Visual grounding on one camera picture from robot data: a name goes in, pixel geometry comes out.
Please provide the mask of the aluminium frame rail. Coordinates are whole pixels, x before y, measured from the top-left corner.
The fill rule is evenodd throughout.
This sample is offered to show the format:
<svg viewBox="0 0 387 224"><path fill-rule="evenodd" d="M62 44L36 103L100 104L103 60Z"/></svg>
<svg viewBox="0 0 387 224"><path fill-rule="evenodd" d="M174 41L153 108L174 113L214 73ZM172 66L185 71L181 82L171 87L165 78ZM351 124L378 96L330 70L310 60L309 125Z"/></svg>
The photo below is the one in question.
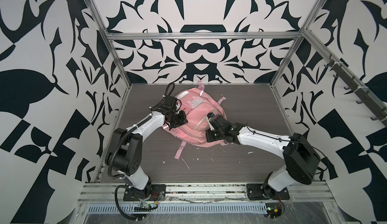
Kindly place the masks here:
<svg viewBox="0 0 387 224"><path fill-rule="evenodd" d="M119 183L85 184L76 204L114 203L114 191ZM141 198L149 201L156 198L164 203L216 203L250 202L247 182L220 183L165 183L165 189L152 190ZM294 202L335 202L326 182L312 182L311 185L293 184L281 194L283 203Z"/></svg>

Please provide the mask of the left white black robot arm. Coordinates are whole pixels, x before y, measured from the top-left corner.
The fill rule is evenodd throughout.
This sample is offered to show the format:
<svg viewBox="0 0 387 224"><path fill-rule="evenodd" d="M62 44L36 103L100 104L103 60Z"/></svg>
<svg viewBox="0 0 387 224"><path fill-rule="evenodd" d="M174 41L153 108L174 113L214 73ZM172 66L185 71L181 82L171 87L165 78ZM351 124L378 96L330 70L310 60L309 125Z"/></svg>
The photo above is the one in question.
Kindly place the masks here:
<svg viewBox="0 0 387 224"><path fill-rule="evenodd" d="M158 109L131 127L117 128L105 155L108 177L124 180L137 190L145 190L151 181L141 167L143 142L164 125L173 129L187 123L184 111Z"/></svg>

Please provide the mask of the right small circuit board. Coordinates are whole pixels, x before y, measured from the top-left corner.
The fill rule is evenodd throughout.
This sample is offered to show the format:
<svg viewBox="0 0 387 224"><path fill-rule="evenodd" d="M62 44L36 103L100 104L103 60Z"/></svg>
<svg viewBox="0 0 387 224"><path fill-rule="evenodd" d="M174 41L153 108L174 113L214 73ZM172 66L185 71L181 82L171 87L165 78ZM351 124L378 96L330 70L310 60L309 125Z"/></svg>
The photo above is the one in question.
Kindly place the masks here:
<svg viewBox="0 0 387 224"><path fill-rule="evenodd" d="M279 218L284 213L283 208L278 206L268 206L266 211L267 213L264 216L272 220Z"/></svg>

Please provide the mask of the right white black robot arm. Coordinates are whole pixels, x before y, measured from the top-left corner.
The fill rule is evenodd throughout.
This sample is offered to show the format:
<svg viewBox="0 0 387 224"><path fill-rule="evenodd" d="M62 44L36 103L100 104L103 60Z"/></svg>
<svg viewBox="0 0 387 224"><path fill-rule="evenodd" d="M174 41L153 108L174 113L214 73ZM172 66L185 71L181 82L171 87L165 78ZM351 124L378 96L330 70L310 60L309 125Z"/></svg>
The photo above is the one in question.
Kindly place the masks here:
<svg viewBox="0 0 387 224"><path fill-rule="evenodd" d="M285 165L271 172L263 184L249 184L251 200L284 198L287 188L293 184L310 185L321 158L307 139L298 133L292 136L276 135L253 129L245 124L230 123L221 115L209 113L210 128L206 131L207 142L223 141L252 146L270 152L284 160Z"/></svg>

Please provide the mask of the pink student backpack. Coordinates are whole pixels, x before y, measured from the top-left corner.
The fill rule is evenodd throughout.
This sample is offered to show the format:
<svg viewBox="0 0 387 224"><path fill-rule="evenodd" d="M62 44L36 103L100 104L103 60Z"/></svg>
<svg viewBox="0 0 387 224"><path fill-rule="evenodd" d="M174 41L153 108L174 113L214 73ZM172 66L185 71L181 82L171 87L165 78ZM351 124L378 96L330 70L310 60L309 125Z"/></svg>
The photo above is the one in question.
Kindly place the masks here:
<svg viewBox="0 0 387 224"><path fill-rule="evenodd" d="M206 148L217 144L226 145L223 140L210 142L206 139L206 130L210 129L207 115L212 113L213 115L221 115L224 119L227 118L224 109L221 107L221 103L226 99L225 97L215 101L205 92L205 86L199 81L196 88L184 90L176 98L182 101L180 111L185 113L187 124L172 129L166 124L163 125L166 132L182 141L175 154L176 159L180 158L186 144Z"/></svg>

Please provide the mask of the left small circuit board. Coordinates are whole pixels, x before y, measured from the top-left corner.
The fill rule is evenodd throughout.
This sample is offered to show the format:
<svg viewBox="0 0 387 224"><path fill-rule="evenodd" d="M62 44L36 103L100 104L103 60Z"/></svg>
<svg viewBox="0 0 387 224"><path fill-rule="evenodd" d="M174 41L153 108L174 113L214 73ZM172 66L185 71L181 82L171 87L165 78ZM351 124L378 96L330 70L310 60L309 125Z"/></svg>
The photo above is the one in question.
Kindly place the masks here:
<svg viewBox="0 0 387 224"><path fill-rule="evenodd" d="M140 206L134 207L134 212L151 212L158 208L158 203L154 202L154 205L141 203Z"/></svg>

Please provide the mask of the black wall hook rail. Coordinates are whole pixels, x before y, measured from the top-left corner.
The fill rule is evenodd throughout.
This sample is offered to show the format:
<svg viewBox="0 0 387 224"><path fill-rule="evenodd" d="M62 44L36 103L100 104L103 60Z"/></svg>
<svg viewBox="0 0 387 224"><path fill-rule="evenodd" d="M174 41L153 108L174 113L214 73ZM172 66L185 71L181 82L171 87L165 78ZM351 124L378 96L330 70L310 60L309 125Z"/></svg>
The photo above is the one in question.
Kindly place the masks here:
<svg viewBox="0 0 387 224"><path fill-rule="evenodd" d="M330 67L335 75L335 79L341 79L346 86L344 90L354 93L358 101L357 104L364 104L374 117L370 119L372 121L379 121L387 127L387 106L382 100L363 83L343 62L336 60L336 58L330 53L329 63L325 65L325 68Z"/></svg>

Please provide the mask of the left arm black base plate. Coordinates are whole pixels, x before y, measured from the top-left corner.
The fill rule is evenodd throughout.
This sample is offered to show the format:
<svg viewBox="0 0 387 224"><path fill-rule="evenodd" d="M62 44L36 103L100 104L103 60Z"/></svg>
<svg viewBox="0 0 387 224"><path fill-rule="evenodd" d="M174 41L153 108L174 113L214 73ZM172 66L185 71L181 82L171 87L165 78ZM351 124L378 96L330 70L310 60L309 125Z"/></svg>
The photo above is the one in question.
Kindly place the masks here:
<svg viewBox="0 0 387 224"><path fill-rule="evenodd" d="M139 190L134 187L127 187L124 193L124 201L158 201L165 197L165 184L148 184L145 189Z"/></svg>

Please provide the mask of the small circuit board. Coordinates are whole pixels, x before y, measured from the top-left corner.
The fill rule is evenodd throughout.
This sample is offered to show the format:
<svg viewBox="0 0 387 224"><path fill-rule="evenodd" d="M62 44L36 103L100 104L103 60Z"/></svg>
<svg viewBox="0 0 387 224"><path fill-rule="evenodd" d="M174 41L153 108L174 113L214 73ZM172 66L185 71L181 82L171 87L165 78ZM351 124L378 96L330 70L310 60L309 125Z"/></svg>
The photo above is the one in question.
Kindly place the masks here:
<svg viewBox="0 0 387 224"><path fill-rule="evenodd" d="M154 202L154 205L141 203L140 206L134 207L134 212L151 212L158 208L158 203Z"/></svg>
<svg viewBox="0 0 387 224"><path fill-rule="evenodd" d="M272 220L279 218L284 213L283 208L278 206L268 206L266 211L267 213L264 216Z"/></svg>

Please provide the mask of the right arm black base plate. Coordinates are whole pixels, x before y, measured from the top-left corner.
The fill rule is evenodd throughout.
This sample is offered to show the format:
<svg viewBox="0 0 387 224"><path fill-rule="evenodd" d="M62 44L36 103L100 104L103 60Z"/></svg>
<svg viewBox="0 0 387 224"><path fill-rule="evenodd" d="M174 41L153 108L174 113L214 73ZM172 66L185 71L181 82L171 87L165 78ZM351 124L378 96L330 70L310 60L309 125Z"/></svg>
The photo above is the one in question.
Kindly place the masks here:
<svg viewBox="0 0 387 224"><path fill-rule="evenodd" d="M278 192L266 184L247 184L247 197L249 200L289 200L287 188Z"/></svg>

